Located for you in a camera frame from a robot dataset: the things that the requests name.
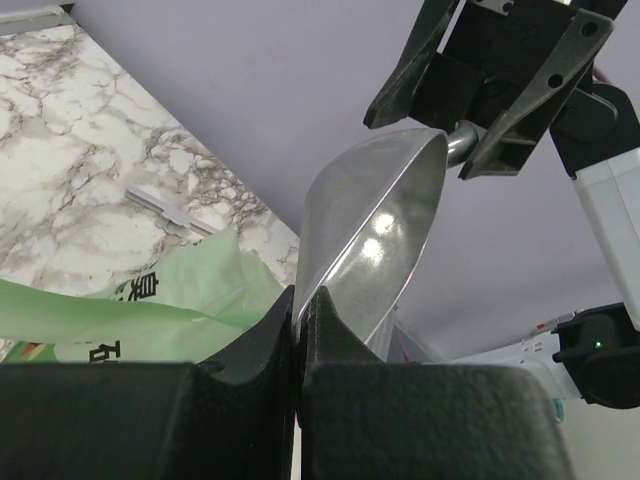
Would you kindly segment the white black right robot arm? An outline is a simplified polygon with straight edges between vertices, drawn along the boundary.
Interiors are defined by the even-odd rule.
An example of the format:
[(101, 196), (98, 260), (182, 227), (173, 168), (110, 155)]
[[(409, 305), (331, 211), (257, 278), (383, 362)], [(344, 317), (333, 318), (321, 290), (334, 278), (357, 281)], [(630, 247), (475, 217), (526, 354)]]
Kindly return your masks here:
[(435, 359), (639, 403), (639, 119), (596, 59), (622, 1), (426, 1), (365, 125), (449, 136), (451, 243), (399, 320)]

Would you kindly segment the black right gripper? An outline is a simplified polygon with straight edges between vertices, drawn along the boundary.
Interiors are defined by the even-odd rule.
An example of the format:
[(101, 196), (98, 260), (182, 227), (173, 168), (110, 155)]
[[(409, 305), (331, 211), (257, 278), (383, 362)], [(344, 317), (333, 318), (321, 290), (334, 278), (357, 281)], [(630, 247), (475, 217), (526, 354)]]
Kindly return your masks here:
[(490, 127), (460, 170), (462, 180), (517, 175), (551, 125), (582, 143), (613, 130), (620, 107), (604, 87), (594, 93), (588, 76), (620, 1), (500, 1), (512, 4), (505, 15), (480, 5), (489, 1), (474, 2), (463, 7), (443, 53), (436, 50), (458, 1), (423, 2), (365, 126), (394, 124), (412, 108), (412, 119), (447, 132), (463, 119)]

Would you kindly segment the silver metal scoop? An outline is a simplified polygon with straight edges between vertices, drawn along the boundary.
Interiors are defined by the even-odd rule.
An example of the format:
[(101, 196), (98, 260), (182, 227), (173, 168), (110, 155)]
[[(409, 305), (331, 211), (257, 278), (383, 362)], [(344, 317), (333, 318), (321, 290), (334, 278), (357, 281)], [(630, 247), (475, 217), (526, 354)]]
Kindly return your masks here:
[(448, 168), (463, 163), (480, 135), (469, 121), (440, 129), (391, 131), (332, 160), (308, 190), (293, 303), (293, 337), (326, 288), (339, 318), (362, 342), (373, 337), (422, 257)]

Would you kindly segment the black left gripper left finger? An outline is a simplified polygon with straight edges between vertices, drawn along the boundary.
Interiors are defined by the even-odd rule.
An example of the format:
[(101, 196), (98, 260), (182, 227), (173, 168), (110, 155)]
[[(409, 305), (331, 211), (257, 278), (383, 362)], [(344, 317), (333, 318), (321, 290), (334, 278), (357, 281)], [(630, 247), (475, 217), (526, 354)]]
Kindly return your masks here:
[(197, 364), (4, 366), (2, 477), (289, 478), (292, 301)]

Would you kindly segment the green cat litter bag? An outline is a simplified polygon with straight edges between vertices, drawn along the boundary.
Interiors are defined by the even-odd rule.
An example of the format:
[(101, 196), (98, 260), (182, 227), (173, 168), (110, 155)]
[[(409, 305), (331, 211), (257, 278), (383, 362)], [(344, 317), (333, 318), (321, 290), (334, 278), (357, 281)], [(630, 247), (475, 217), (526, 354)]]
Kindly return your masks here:
[(258, 323), (283, 290), (232, 229), (84, 297), (2, 281), (1, 361), (198, 363)]

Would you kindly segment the grey plastic bag clip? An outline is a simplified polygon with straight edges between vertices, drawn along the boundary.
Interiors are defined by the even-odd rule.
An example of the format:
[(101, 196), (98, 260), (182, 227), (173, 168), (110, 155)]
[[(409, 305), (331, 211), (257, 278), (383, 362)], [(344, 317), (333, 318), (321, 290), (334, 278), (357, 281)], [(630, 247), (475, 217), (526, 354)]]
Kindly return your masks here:
[(219, 232), (215, 228), (192, 215), (180, 210), (164, 200), (137, 188), (129, 187), (125, 197), (156, 215), (156, 225), (169, 235), (186, 238), (191, 233), (206, 237)]

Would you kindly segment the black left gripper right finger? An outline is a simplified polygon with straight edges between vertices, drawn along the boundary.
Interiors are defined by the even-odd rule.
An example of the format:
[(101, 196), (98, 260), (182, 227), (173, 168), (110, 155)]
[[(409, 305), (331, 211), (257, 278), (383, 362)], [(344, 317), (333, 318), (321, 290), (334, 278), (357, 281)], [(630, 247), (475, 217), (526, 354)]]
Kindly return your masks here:
[(320, 288), (300, 325), (306, 479), (571, 479), (550, 400), (517, 368), (387, 364)]

